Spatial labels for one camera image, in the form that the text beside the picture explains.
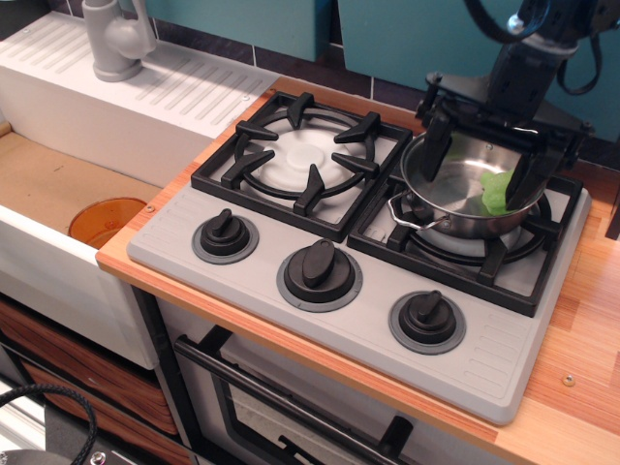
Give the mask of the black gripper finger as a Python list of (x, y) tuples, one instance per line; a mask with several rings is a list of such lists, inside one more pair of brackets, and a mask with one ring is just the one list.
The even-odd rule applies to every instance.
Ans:
[(538, 147), (528, 155), (522, 155), (506, 189), (506, 210), (521, 210), (534, 202), (544, 189), (549, 173), (546, 146)]
[(424, 135), (421, 173), (426, 181), (433, 181), (451, 145), (453, 120), (447, 115), (434, 116)]

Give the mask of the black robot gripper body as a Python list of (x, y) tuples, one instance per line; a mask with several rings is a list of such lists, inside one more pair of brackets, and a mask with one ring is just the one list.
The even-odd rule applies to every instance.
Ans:
[(417, 118), (428, 128), (436, 115), (447, 115), (454, 129), (515, 144), (519, 129), (536, 132), (532, 144), (552, 146), (572, 162), (590, 124), (544, 99), (551, 82), (564, 84), (567, 62), (576, 48), (525, 40), (502, 47), (493, 70), (484, 77), (429, 74)]

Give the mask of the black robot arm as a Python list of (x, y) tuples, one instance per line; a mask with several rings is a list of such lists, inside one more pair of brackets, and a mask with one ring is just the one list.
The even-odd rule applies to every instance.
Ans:
[(425, 129), (420, 169), (432, 181), (456, 132), (498, 143), (520, 158), (506, 191), (523, 208), (557, 171), (571, 168), (592, 126), (545, 99), (553, 83), (580, 96), (603, 67), (600, 36), (619, 27), (616, 1), (525, 1), (499, 25), (480, 1), (465, 4), (479, 30), (501, 44), (482, 77), (429, 74), (417, 117)]

